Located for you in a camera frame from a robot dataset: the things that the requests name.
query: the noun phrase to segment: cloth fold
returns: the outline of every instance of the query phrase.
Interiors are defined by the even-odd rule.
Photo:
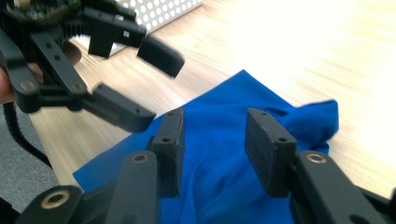
[[[289,199],[271,199],[245,153],[247,109],[271,113],[299,150],[328,153],[338,130],[334,100],[294,107],[242,70],[182,106],[185,157],[180,198],[162,199],[162,223],[293,223]],[[123,158],[143,150],[163,117],[134,133],[74,173],[86,191],[117,177]]]

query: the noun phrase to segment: gray floor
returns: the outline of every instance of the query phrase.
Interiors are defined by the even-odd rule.
[[[35,147],[43,150],[29,117],[18,109],[18,118],[25,137]],[[14,142],[7,129],[2,105],[0,133],[0,197],[21,212],[36,195],[59,183],[47,165]]]

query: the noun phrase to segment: wire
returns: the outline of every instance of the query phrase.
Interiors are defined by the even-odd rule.
[[[38,158],[40,161],[44,162],[48,165],[49,168],[52,169],[50,165],[49,158],[34,147],[21,132],[20,125],[18,123],[17,110],[15,109],[14,103],[7,103],[3,105],[4,115],[6,117],[6,123],[9,130],[9,133],[14,138],[14,140],[28,153]]]

